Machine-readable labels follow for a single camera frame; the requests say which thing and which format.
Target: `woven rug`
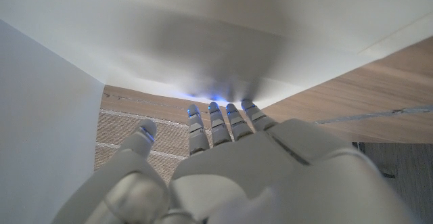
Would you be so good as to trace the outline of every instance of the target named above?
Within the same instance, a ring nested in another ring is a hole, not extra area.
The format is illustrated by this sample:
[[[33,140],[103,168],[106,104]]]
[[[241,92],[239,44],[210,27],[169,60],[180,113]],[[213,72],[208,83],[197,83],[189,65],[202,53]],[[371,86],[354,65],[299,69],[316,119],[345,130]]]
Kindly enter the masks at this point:
[[[188,125],[104,109],[99,112],[95,171],[114,155],[123,140],[133,132],[139,121],[144,118],[151,119],[157,126],[155,143],[147,161],[166,183],[170,181],[180,161],[189,156]],[[209,129],[206,129],[206,133],[210,139]]]

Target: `white wall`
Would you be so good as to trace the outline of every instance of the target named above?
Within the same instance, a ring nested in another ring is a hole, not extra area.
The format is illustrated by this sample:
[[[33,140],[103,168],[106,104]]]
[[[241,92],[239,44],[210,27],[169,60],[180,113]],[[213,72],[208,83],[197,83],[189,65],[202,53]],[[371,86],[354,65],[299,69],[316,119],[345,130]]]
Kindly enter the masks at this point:
[[[264,108],[432,36],[431,3],[0,0],[0,16],[107,85]]]
[[[93,172],[104,85],[0,21],[0,222],[49,223]]]

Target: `robotic hand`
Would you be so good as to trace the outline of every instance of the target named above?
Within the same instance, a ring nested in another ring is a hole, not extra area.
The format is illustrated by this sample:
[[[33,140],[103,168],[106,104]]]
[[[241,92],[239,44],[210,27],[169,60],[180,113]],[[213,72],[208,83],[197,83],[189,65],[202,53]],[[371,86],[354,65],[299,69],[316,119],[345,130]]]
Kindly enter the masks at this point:
[[[191,105],[189,152],[168,187],[146,162],[156,126],[142,121],[63,205],[53,223],[416,223],[362,153],[316,126],[282,123],[251,101],[227,106],[234,142],[209,105],[210,149]]]

